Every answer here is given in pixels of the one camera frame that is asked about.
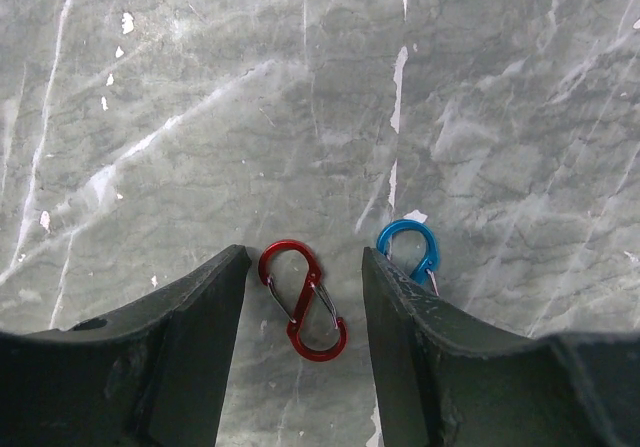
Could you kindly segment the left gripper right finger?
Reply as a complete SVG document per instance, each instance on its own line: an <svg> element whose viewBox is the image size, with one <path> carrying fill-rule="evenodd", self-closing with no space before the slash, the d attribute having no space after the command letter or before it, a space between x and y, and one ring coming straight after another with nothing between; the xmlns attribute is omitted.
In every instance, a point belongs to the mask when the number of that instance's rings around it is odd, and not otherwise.
<svg viewBox="0 0 640 447"><path fill-rule="evenodd" d="M362 284L388 446L635 446L639 336L538 339L485 323L365 248Z"/></svg>

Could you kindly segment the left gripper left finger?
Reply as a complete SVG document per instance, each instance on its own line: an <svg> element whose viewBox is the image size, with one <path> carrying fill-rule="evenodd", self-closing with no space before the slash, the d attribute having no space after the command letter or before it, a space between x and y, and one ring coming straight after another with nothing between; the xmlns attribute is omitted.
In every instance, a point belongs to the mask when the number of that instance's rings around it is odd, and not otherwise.
<svg viewBox="0 0 640 447"><path fill-rule="evenodd" d="M212 446L251 265L232 245L69 330L1 336L5 446Z"/></svg>

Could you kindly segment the teal carabiner clip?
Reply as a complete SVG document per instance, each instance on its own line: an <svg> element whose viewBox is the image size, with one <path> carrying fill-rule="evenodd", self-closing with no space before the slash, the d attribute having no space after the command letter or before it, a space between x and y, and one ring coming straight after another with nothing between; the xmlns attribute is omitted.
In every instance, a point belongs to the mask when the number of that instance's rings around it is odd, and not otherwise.
<svg viewBox="0 0 640 447"><path fill-rule="evenodd" d="M379 233L376 248L414 283L440 295L435 276L440 251L434 233L424 223L410 219L391 222Z"/></svg>

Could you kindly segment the red carabiner clip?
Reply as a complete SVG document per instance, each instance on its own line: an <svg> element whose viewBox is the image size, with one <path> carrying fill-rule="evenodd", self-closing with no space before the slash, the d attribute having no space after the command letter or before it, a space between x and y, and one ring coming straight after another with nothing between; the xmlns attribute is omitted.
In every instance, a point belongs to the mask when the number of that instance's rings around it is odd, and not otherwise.
<svg viewBox="0 0 640 447"><path fill-rule="evenodd" d="M275 284L275 277L270 271L272 259L284 252L296 251L307 262L307 273L304 284L296 301L296 305L290 312L281 299ZM344 350L348 340L348 331L345 320L338 315L337 309L328 291L322 284L323 271L315 254L305 243L294 239L282 239L269 245L261 254L258 262L258 274L261 282L269 289L269 292L282 311L288 317L286 333L294 350L303 358L312 362L328 362L336 359ZM337 342L325 350L317 350L309 347L301 338L304 320L314 299L319 299L328 310L332 324L338 331Z"/></svg>

